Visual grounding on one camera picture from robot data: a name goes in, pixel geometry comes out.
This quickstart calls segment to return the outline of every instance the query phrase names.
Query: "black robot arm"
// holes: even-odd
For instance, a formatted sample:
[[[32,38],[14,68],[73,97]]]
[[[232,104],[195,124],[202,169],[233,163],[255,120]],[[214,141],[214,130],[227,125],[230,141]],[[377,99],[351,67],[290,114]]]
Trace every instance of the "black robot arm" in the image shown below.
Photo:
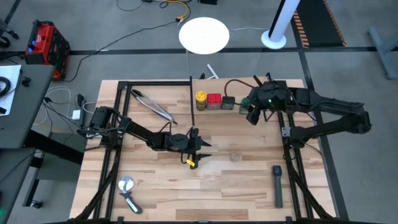
[[[116,116],[119,126],[111,126],[111,117]],[[122,116],[114,108],[101,106],[95,109],[88,130],[81,130],[81,134],[100,134],[103,137],[102,145],[114,145],[114,142],[124,134],[130,134],[143,140],[154,151],[169,151],[188,154],[190,168],[196,169],[199,160],[211,156],[209,154],[196,154],[202,146],[211,146],[198,135],[197,128],[191,128],[187,134],[172,134],[170,131],[152,132],[133,122],[131,118]]]
[[[371,129],[369,114],[362,103],[352,103],[320,96],[312,90],[304,88],[289,88],[285,81],[271,79],[261,83],[254,77],[259,86],[254,87],[248,99],[252,106],[246,119],[256,125],[261,111],[283,111],[289,114],[295,112],[309,113],[321,111],[342,116],[336,121],[315,125],[309,128],[294,127],[282,130],[284,136],[290,138],[294,147],[304,147],[310,138],[347,131],[354,134],[364,134]]]

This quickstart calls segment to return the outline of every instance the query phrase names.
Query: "wooden table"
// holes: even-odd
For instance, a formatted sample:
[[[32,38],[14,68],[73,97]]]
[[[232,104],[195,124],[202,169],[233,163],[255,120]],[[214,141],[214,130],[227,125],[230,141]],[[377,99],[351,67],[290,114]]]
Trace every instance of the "wooden table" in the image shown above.
[[[222,93],[228,80],[194,80],[193,92]],[[241,80],[255,85],[252,78]],[[287,80],[287,83],[288,86],[303,87],[301,80]],[[102,81],[97,106],[113,106],[117,84],[118,80]],[[173,125],[174,134],[186,133],[191,127],[189,86],[138,86],[135,89],[151,97],[174,116],[178,122],[178,125]],[[237,82],[228,86],[228,95],[235,96],[238,102],[249,91],[249,87]],[[257,126],[252,126],[244,115],[238,113],[238,109],[238,106],[232,111],[195,109],[196,127],[202,138],[212,144],[212,147],[203,147],[199,152],[213,155],[202,159],[196,170],[181,164],[180,154],[152,151],[141,140],[125,135],[118,179],[124,175],[134,178],[132,196],[144,212],[141,215],[132,213],[116,188],[111,219],[116,220],[118,216],[124,216],[125,221],[281,221],[286,216],[294,218],[277,116],[267,123],[261,118]],[[131,98],[128,116],[151,131],[159,130],[166,123],[165,119],[134,98]],[[296,113],[294,118],[297,126],[313,125],[306,114]],[[99,139],[90,140],[87,147],[98,143]],[[308,143],[318,147],[317,140]],[[301,149],[301,152],[309,189],[325,210],[335,215],[320,153],[310,147]],[[104,149],[85,153],[71,217],[77,216],[96,193],[103,157]],[[283,208],[274,206],[273,165],[281,165],[283,170]],[[107,195],[106,192],[101,217],[104,217]],[[299,188],[298,195],[305,214]]]

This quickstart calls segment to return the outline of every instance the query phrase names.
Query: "black table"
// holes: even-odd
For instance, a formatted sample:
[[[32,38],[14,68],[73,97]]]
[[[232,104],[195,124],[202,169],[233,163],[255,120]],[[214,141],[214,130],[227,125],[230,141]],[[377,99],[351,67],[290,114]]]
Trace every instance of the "black table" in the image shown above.
[[[21,78],[29,77],[30,85],[18,83],[10,115],[0,117],[0,180],[9,173],[0,182],[0,223],[8,219],[29,166],[40,167],[42,159],[34,157],[36,149],[77,164],[83,160],[82,152],[31,130],[53,71],[49,65],[23,65]]]

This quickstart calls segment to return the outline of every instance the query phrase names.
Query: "jar lid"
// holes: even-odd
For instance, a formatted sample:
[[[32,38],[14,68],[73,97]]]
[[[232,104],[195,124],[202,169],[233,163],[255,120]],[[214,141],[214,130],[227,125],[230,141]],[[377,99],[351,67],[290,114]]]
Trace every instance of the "jar lid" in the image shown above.
[[[205,91],[198,91],[196,94],[196,99],[199,102],[206,101],[206,92]]]

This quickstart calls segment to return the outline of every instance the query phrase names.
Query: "concrete floor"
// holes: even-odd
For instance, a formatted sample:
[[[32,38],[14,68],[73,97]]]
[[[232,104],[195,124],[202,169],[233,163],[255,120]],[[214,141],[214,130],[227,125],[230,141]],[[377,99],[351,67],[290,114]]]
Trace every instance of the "concrete floor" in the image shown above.
[[[138,0],[119,0],[121,7],[134,8]],[[5,18],[13,0],[5,0],[0,17]],[[376,26],[382,37],[397,32],[398,2],[395,0],[329,0],[336,21],[349,47],[372,46],[367,29]],[[278,0],[219,1],[217,6],[192,1],[191,18],[210,16],[224,22],[228,28],[269,27],[279,5]],[[145,3],[134,12],[120,11],[116,0],[21,1],[10,26],[21,39],[13,41],[8,50],[24,50],[34,19],[55,23],[70,42],[72,50],[96,50],[113,40],[143,27],[153,27],[172,21],[183,12],[183,7],[170,5],[160,9],[158,3]],[[260,47],[261,30],[234,32],[228,47]],[[296,47],[292,28],[286,32],[287,47]],[[182,46],[178,41],[175,24],[156,30],[147,30],[128,37],[109,49],[169,49]],[[392,53],[398,62],[398,53]],[[79,59],[71,56],[67,79],[77,68]],[[398,93],[398,81],[385,80],[385,71],[375,52],[306,53],[308,66],[319,94],[365,103],[371,115],[373,129],[362,136],[336,134],[329,137],[333,160],[341,184],[344,200],[351,220],[396,223],[395,208],[398,202],[396,186],[398,157],[396,130],[398,106],[392,101]],[[95,101],[101,80],[154,79],[198,77],[212,64],[220,77],[251,77],[271,72],[273,78],[302,78],[304,74],[299,55],[290,53],[218,53],[189,55],[189,70],[185,54],[98,55],[83,61],[74,82],[53,83],[66,85],[72,94],[81,93],[88,101]],[[65,101],[67,96],[58,93],[53,100]],[[57,108],[66,112],[66,107]],[[43,118],[43,111],[37,120]],[[65,124],[50,114],[57,131],[68,132]],[[328,121],[335,117],[324,115]],[[45,133],[46,127],[35,127]],[[21,190],[24,195],[26,184]],[[45,223],[66,220],[72,205],[76,182],[43,182],[35,199],[44,200],[40,210],[22,208],[19,198],[9,223]]]

